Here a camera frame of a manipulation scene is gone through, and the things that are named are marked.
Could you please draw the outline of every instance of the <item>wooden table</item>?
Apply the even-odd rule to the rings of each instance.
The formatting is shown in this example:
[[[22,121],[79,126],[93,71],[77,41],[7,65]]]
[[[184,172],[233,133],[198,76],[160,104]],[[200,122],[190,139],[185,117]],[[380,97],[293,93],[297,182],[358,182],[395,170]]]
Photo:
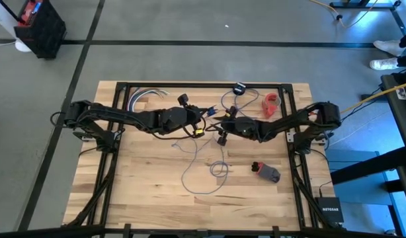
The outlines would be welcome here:
[[[116,83],[101,81],[95,102],[111,106]],[[312,103],[307,83],[296,83],[293,86],[297,108]],[[220,99],[230,90],[160,89],[165,89],[170,95],[163,99],[146,95],[136,104],[136,110],[178,106],[177,97],[186,93],[189,104],[199,107],[216,104],[216,108],[223,114]],[[261,101],[267,93],[275,93],[275,90],[258,91],[261,96],[245,107],[243,112],[248,116],[263,118]],[[238,105],[249,102],[253,97],[251,92],[240,96],[237,99]],[[233,98],[234,94],[228,94],[224,104],[231,106]],[[290,113],[289,102],[286,100],[285,103]],[[280,117],[281,113],[277,111],[270,121]],[[98,123],[106,128],[107,122]],[[183,134],[179,130],[168,136]],[[195,192],[211,191],[223,181],[223,178],[215,178],[209,173],[210,164],[222,158],[220,146],[212,136],[211,132],[206,132],[203,138],[196,140],[199,147],[208,140],[211,141],[198,153],[197,160],[184,176],[185,184]],[[183,188],[181,175],[194,155],[173,147],[173,143],[175,141],[159,140],[132,126],[126,126],[121,140],[106,227],[123,228],[125,223],[131,223],[136,229],[269,230],[277,225],[282,231],[299,230],[285,133],[266,143],[229,135],[227,145],[223,148],[229,174],[224,186],[210,195],[191,194]],[[195,145],[191,139],[184,139],[178,144],[184,150],[194,151]],[[94,142],[84,143],[83,150],[94,146]],[[312,148],[323,152],[320,145],[313,145]],[[79,158],[64,223],[71,221],[92,196],[100,154],[98,151],[91,151]],[[277,168],[281,173],[280,181],[275,184],[259,178],[251,172],[253,161],[262,161]],[[307,166],[313,194],[317,196],[319,186],[331,180],[329,168],[326,160],[317,153],[307,156]],[[334,196],[332,184],[323,186],[322,192],[324,196]],[[310,226],[308,204],[303,195],[302,198],[306,224]],[[98,206],[96,221],[100,219],[99,209],[101,204]]]

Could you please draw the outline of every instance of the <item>blue cable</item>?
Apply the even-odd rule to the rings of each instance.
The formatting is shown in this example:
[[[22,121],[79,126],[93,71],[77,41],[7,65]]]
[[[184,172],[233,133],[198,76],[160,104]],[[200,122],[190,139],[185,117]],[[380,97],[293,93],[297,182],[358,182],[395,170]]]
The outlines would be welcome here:
[[[191,168],[191,165],[192,165],[192,164],[195,162],[195,160],[197,159],[197,153],[198,153],[199,151],[201,151],[201,150],[204,148],[204,146],[206,146],[207,144],[209,144],[209,142],[210,142],[212,139],[215,140],[215,138],[212,136],[212,138],[209,139],[204,145],[202,145],[202,147],[201,147],[200,149],[198,149],[196,140],[193,139],[194,146],[195,146],[195,148],[196,148],[196,149],[194,150],[194,152],[183,150],[183,149],[181,148],[181,146],[179,146],[179,145],[177,144],[178,141],[176,141],[174,144],[172,144],[172,147],[177,147],[177,148],[179,148],[182,152],[194,154],[193,160],[190,162],[190,164],[188,165],[188,167],[184,170],[183,174],[181,175],[181,183],[183,184],[183,187],[185,188],[185,190],[189,191],[189,192],[192,193],[192,194],[205,194],[205,195],[212,194],[212,193],[218,191],[218,190],[225,184],[225,181],[227,180],[227,176],[228,176],[228,172],[229,172],[228,164],[225,163],[225,157],[223,156],[223,149],[222,149],[222,146],[220,146],[221,154],[222,154],[222,161],[213,162],[213,163],[210,165],[210,167],[209,167],[209,171],[210,171],[210,174],[211,174],[212,176],[216,177],[216,178],[223,178],[223,177],[225,177],[224,180],[222,181],[222,183],[221,183],[215,190],[213,190],[213,191],[211,191],[211,192],[194,192],[194,191],[191,191],[189,188],[187,188],[187,186],[186,186],[185,183],[184,183],[184,176],[185,176],[186,172],[189,170],[189,168]],[[221,166],[222,166],[222,167],[221,167],[221,171],[218,172],[218,173],[215,173],[215,172],[214,172],[214,168],[215,168],[216,165],[221,165]],[[223,173],[223,167],[226,167],[226,171],[225,171],[224,174],[222,174],[222,173]]]
[[[247,90],[251,90],[251,91],[253,91],[254,93],[256,93],[256,97],[255,97],[254,99],[252,99],[250,102],[244,104],[241,108],[239,108],[239,107],[237,106],[237,97],[238,97],[238,95],[236,95],[236,96],[234,97],[234,106],[236,107],[236,109],[237,109],[243,116],[246,116],[246,117],[249,118],[250,116],[247,116],[246,114],[244,114],[244,113],[241,111],[241,109],[245,108],[247,105],[249,105],[249,104],[251,104],[252,102],[256,101],[256,100],[259,98],[260,94],[259,94],[258,90],[256,90],[256,89],[247,89]],[[221,105],[222,105],[225,109],[229,109],[229,108],[227,108],[227,107],[223,104],[223,98],[224,98],[227,94],[232,93],[232,92],[233,92],[233,91],[231,90],[231,91],[227,92],[226,94],[222,95],[222,97],[221,97]]]

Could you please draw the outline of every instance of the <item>small black object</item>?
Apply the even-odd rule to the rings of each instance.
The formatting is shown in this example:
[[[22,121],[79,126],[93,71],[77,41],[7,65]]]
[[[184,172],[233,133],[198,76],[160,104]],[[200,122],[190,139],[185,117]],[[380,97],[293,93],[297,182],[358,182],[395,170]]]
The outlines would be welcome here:
[[[259,170],[259,163],[258,162],[253,162],[253,164],[251,165],[251,170],[253,172],[257,172]]]
[[[319,204],[322,213],[331,223],[342,223],[344,222],[343,213],[341,211],[340,199],[339,198],[315,198],[316,202]]]
[[[245,85],[242,83],[236,83],[236,84],[234,84],[232,91],[235,95],[238,95],[238,96],[243,95],[245,93]]]
[[[227,143],[227,138],[226,136],[221,136],[218,138],[218,144],[221,146],[225,146]]]
[[[329,132],[327,135],[328,135],[328,138],[331,138],[331,137],[333,137],[335,134],[334,134],[334,132]]]
[[[186,106],[188,102],[188,96],[187,94],[183,94],[178,97],[178,102],[181,106]]]

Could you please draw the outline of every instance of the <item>white shoe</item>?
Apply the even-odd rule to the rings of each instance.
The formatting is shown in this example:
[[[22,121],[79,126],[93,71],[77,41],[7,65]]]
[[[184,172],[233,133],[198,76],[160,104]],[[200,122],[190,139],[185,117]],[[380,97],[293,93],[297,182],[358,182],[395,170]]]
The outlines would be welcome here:
[[[393,56],[400,56],[403,51],[406,50],[406,47],[400,47],[400,40],[388,40],[386,42],[377,40],[374,42],[374,46],[382,51],[392,54]]]
[[[377,59],[370,62],[370,67],[375,70],[397,69],[397,58]]]

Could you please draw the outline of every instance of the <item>red object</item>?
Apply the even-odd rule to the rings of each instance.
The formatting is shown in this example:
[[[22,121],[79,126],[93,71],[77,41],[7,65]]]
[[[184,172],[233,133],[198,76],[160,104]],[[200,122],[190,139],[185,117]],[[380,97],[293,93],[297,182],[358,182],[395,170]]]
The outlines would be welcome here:
[[[35,8],[37,3],[41,4],[42,1],[29,1],[24,8],[24,11],[20,18],[25,21],[25,23],[18,22],[18,26],[29,26],[32,18],[35,15]]]
[[[275,93],[269,93],[262,101],[263,113],[266,118],[270,118],[278,108],[278,95]]]
[[[262,163],[262,162],[259,162],[259,169],[258,169],[258,171],[256,172],[256,174],[259,174],[259,173],[261,172],[262,167],[263,167],[263,163]]]

